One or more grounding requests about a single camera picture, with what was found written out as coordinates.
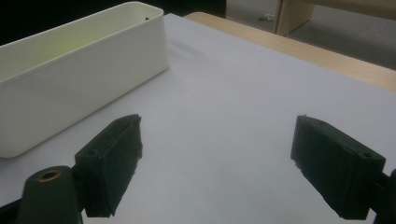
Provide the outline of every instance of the white table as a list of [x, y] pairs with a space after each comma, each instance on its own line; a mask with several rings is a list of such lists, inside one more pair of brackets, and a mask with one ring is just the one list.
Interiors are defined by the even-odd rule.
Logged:
[[143, 159], [115, 217], [85, 223], [345, 221], [290, 159], [297, 115], [323, 119], [396, 168], [396, 93], [173, 15], [170, 68], [27, 153], [0, 160], [0, 204], [40, 169], [74, 164], [116, 118], [142, 116]]

